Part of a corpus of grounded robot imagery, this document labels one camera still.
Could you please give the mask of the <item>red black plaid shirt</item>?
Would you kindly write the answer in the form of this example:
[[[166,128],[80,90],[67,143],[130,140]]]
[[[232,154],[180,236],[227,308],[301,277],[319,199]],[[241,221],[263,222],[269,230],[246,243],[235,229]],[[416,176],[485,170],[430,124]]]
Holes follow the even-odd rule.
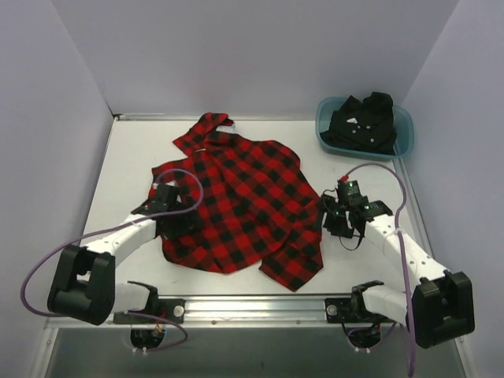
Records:
[[[293,150],[242,137],[225,113],[203,114],[174,144],[183,158],[153,168],[153,182],[176,181],[201,224],[163,240],[167,261],[224,274],[258,265],[290,291],[322,269],[320,198]]]

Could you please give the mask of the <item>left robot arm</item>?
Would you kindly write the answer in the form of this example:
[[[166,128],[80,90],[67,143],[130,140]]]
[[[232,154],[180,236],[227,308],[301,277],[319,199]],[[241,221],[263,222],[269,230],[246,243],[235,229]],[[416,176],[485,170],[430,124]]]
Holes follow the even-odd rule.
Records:
[[[117,280],[117,267],[144,244],[178,239],[201,226],[193,198],[174,181],[155,186],[154,196],[130,212],[105,236],[83,246],[63,248],[47,299],[49,311],[100,325],[112,314],[133,316],[142,324],[160,313],[156,287]]]

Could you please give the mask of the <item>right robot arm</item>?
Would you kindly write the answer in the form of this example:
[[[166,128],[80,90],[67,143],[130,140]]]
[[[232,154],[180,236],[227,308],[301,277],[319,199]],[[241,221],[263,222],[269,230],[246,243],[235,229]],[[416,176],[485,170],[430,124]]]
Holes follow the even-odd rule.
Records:
[[[424,349],[475,330],[473,286],[463,272],[438,263],[398,224],[382,201],[369,201],[358,182],[339,180],[324,191],[317,222],[331,235],[372,244],[402,274],[404,287],[392,289],[379,280],[354,286],[340,322],[393,321],[413,333]]]

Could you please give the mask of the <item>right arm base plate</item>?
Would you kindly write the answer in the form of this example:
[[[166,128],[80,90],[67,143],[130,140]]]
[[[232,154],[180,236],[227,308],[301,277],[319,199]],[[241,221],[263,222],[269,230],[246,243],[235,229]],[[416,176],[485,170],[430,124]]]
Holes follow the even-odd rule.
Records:
[[[351,306],[349,297],[334,297],[324,300],[326,321],[329,324],[374,324],[392,323],[392,320],[373,313],[362,314]]]

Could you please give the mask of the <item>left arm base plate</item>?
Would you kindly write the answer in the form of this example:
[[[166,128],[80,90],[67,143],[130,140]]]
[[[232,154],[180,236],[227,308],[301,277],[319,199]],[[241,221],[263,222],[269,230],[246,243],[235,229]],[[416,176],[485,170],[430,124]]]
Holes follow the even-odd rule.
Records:
[[[182,298],[160,299],[158,304],[152,305],[148,309],[140,310],[140,313],[167,319],[176,324],[182,324],[185,314],[186,301]],[[115,313],[113,315],[114,324],[153,324],[154,320],[146,319],[125,313]]]

